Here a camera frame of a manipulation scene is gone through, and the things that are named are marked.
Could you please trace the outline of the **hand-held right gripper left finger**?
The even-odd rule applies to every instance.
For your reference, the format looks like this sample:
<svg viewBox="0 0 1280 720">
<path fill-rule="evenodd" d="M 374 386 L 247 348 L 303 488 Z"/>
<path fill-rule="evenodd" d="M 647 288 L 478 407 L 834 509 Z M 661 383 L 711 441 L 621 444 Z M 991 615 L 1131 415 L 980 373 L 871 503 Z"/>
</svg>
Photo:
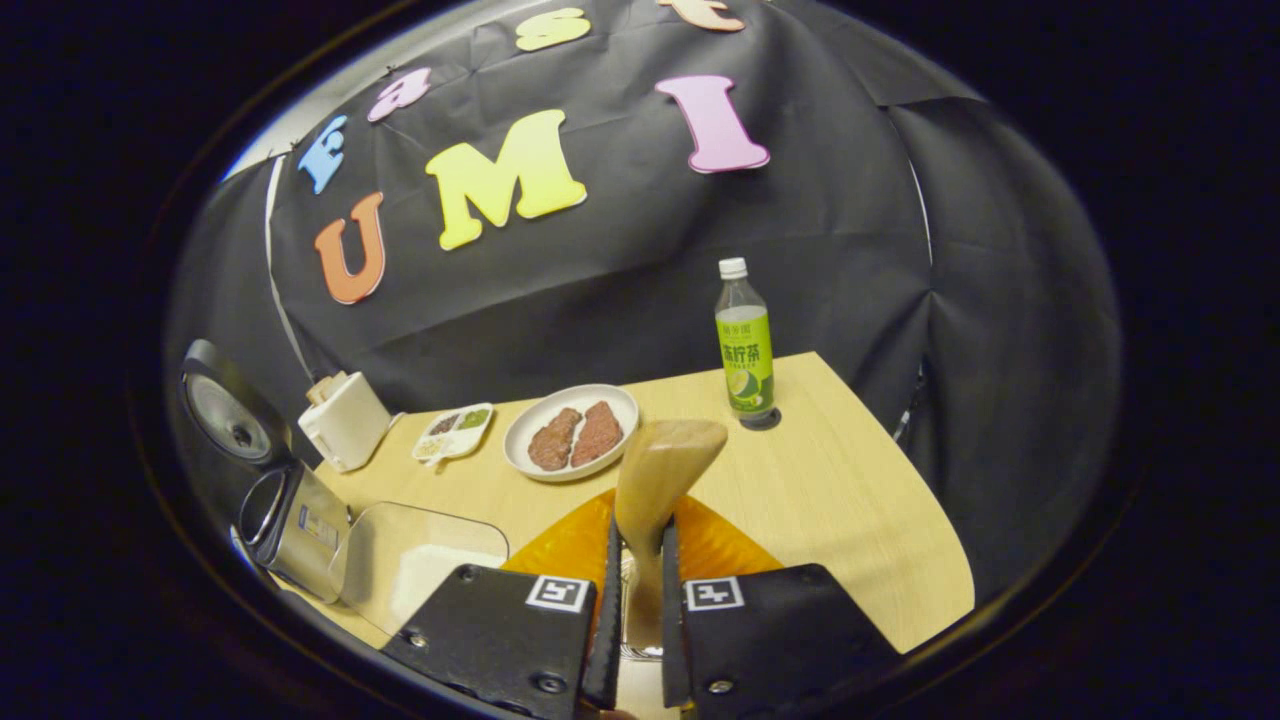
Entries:
<svg viewBox="0 0 1280 720">
<path fill-rule="evenodd" d="M 622 633 L 614 492 L 499 568 L 452 569 L 383 653 L 452 691 L 536 719 L 616 707 Z"/>
</svg>

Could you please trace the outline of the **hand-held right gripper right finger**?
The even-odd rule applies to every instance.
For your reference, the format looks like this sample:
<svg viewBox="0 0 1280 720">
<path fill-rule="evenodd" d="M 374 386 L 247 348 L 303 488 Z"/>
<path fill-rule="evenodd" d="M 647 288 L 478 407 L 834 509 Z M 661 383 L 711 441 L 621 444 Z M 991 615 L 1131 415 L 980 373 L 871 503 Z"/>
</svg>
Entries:
<svg viewBox="0 0 1280 720">
<path fill-rule="evenodd" d="M 662 536 L 662 701 L 689 719 L 790 719 L 901 655 L 823 565 L 785 566 L 685 497 Z"/>
</svg>

